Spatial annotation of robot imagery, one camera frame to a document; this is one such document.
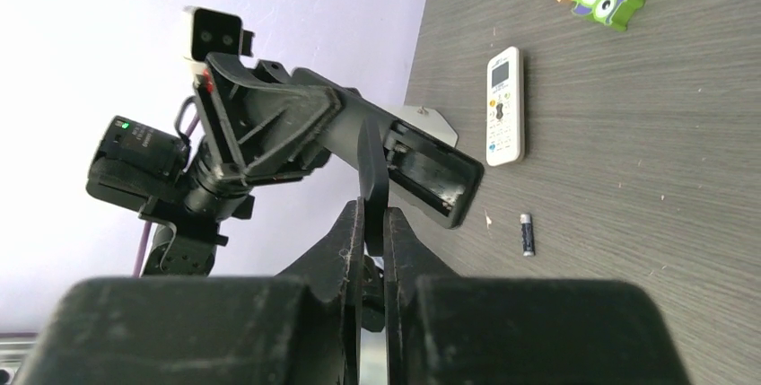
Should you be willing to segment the black battery compartment cover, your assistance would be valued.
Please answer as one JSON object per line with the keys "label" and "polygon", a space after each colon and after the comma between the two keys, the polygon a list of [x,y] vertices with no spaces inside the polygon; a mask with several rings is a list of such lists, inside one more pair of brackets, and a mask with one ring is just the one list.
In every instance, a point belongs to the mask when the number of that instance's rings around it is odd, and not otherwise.
{"label": "black battery compartment cover", "polygon": [[367,117],[359,130],[357,171],[363,199],[363,237],[372,257],[383,254],[383,222],[389,204],[389,172],[377,120]]}

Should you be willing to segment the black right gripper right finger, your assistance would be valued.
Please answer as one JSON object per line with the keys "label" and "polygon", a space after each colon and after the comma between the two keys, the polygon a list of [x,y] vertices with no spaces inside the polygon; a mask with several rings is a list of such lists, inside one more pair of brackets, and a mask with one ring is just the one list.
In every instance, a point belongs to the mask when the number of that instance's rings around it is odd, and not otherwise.
{"label": "black right gripper right finger", "polygon": [[459,276],[384,215],[392,384],[687,384],[660,310],[618,280]]}

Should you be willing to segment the white remote control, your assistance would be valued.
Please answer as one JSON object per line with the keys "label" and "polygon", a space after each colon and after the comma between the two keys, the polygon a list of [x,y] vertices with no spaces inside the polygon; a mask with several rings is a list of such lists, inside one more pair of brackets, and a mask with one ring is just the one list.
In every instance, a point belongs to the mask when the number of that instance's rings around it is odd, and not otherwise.
{"label": "white remote control", "polygon": [[486,66],[485,160],[491,167],[520,161],[525,152],[521,51],[509,47]]}

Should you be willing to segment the black remote control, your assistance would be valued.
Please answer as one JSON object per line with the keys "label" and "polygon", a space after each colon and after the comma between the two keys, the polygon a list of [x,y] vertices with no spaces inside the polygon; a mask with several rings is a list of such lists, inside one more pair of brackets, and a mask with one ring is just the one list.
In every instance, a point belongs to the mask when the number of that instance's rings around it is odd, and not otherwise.
{"label": "black remote control", "polygon": [[322,146],[357,169],[359,130],[366,117],[374,118],[391,190],[446,229],[463,224],[485,172],[481,162],[308,68],[294,69],[292,80],[327,86],[342,103],[318,136]]}

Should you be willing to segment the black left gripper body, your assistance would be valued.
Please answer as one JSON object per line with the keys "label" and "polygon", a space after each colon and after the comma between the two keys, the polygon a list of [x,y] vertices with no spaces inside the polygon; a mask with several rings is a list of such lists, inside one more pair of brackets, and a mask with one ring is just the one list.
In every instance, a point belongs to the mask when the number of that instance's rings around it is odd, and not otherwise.
{"label": "black left gripper body", "polygon": [[329,153],[318,137],[333,119],[331,88],[297,84],[267,61],[247,68],[219,52],[195,75],[205,136],[190,167],[190,210],[240,216],[253,188],[298,181],[325,164]]}

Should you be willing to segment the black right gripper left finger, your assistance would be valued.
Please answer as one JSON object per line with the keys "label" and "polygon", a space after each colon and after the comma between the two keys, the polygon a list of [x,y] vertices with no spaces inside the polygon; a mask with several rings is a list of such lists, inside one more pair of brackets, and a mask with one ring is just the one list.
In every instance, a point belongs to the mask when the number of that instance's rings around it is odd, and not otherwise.
{"label": "black right gripper left finger", "polygon": [[19,384],[356,384],[364,206],[276,276],[102,277],[57,304]]}

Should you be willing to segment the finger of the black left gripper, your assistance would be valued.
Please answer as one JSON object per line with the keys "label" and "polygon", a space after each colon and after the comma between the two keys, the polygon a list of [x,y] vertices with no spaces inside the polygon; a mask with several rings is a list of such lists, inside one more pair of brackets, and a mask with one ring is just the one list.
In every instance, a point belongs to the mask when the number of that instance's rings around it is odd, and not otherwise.
{"label": "finger of the black left gripper", "polygon": [[318,136],[341,109],[336,92],[275,83],[239,91],[255,79],[237,56],[210,53],[205,65],[208,168],[218,181],[253,187],[311,167]]}
{"label": "finger of the black left gripper", "polygon": [[265,83],[314,86],[333,91],[333,86],[328,79],[305,67],[296,67],[289,72],[279,62],[260,59],[253,67],[248,67],[247,72],[255,81],[253,83],[247,81],[239,85],[239,91],[253,90]]}

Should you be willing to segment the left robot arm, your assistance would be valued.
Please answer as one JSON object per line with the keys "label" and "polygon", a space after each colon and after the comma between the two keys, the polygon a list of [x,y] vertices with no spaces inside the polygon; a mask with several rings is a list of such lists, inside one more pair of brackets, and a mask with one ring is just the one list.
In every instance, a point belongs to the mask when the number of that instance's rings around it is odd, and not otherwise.
{"label": "left robot arm", "polygon": [[295,182],[322,167],[322,130],[342,108],[337,91],[306,84],[279,64],[252,68],[211,53],[196,74],[194,106],[204,136],[192,144],[116,117],[93,157],[86,185],[94,198],[132,210],[157,227],[143,276],[207,276],[227,243],[229,218],[252,216],[256,187]]}

